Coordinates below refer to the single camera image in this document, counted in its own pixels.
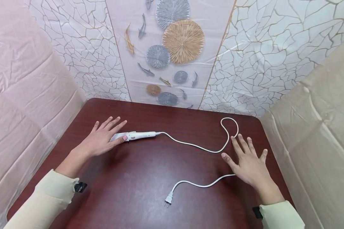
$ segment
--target beige sheet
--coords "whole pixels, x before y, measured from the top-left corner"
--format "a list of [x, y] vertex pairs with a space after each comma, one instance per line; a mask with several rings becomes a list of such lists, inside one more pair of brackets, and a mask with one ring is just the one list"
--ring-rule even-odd
[[0, 228], [85, 101], [23, 1], [0, 1]]
[[344, 229], [344, 43], [261, 122], [306, 228]]

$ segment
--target gold circle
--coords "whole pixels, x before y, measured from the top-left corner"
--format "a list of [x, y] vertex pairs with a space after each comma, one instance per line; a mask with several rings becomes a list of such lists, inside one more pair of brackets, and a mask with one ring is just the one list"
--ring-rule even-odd
[[161, 88], [158, 85], [155, 84], [149, 84], [147, 86], [147, 92], [148, 94], [152, 96], [158, 96], [161, 93]]
[[200, 55], [204, 33], [196, 22], [179, 20], [164, 31], [162, 45], [169, 51], [171, 62], [179, 65], [189, 63]]

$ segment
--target white hair clipper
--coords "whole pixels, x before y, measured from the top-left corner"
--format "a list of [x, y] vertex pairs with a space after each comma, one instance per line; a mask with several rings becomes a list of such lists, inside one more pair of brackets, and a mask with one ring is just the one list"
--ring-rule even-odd
[[133, 132], [116, 133], [111, 138], [110, 141], [116, 140], [117, 138], [122, 137], [122, 136], [126, 136], [127, 137], [126, 142], [128, 142], [128, 141], [136, 140], [136, 139], [140, 139], [140, 138], [155, 137], [156, 135], [157, 135], [157, 133], [154, 131], [152, 131], [152, 132], [136, 132], [136, 131], [133, 131]]

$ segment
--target gray circle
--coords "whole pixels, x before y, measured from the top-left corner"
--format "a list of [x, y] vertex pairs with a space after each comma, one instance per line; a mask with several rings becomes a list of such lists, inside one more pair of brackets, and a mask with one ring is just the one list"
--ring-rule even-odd
[[155, 10], [157, 24], [163, 31], [175, 21], [190, 18], [188, 0], [160, 0]]
[[178, 71], [173, 76], [173, 81], [176, 84], [183, 84], [183, 83], [186, 83], [188, 77], [189, 77], [189, 75], [187, 74], [187, 72], [185, 72], [185, 71]]
[[147, 59], [148, 65], [158, 69], [165, 68], [170, 62], [169, 52], [166, 47], [162, 45], [151, 46], [145, 58]]
[[178, 97], [170, 92], [162, 92], [157, 96], [157, 102], [165, 106], [176, 106]]

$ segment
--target black wrist strap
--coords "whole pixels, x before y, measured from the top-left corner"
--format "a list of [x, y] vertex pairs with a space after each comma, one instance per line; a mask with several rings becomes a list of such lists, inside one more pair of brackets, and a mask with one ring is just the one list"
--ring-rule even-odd
[[74, 190], [75, 190], [75, 192], [83, 193], [87, 186], [88, 185], [86, 183], [79, 182], [79, 183], [74, 185]]
[[263, 215], [260, 212], [260, 207], [253, 207], [252, 211], [254, 212], [256, 219], [263, 219]]

